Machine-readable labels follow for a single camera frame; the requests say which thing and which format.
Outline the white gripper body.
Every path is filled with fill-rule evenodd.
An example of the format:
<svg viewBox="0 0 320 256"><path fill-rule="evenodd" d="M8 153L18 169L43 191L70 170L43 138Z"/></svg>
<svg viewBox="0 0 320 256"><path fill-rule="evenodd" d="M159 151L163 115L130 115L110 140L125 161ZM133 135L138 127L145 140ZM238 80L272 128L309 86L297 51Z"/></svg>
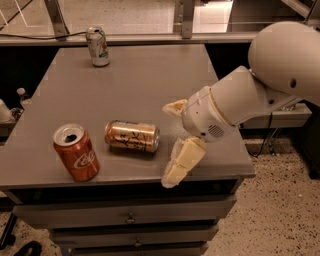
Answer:
<svg viewBox="0 0 320 256"><path fill-rule="evenodd" d="M219 112L208 86L187 100L182 111L182 124L192 136L210 143L223 139L236 129Z"/></svg>

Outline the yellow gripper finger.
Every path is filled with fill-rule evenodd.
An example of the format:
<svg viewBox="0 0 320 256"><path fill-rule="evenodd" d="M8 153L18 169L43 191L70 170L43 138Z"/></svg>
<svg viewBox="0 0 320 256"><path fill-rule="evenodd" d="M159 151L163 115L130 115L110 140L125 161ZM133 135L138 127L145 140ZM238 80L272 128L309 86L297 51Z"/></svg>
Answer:
<svg viewBox="0 0 320 256"><path fill-rule="evenodd" d="M165 114L176 116L176 117L181 117L183 109L185 105L187 104L186 99L181 99L172 103L168 103L162 107L162 111Z"/></svg>
<svg viewBox="0 0 320 256"><path fill-rule="evenodd" d="M170 161L161 178L165 188L177 186L200 162L206 153L206 143L195 136L178 138L174 143Z"/></svg>

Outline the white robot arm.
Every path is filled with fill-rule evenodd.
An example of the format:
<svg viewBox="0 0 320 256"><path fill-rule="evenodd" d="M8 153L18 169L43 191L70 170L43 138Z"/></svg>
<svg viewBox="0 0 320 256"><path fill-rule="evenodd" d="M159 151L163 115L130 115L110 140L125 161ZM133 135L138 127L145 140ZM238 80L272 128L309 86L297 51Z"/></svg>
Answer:
<svg viewBox="0 0 320 256"><path fill-rule="evenodd" d="M248 67L240 66L188 99L163 107L189 133L177 139L161 183L178 185L202 160L208 143L239 124L307 100L320 105L320 32L296 22L274 23L251 42Z"/></svg>

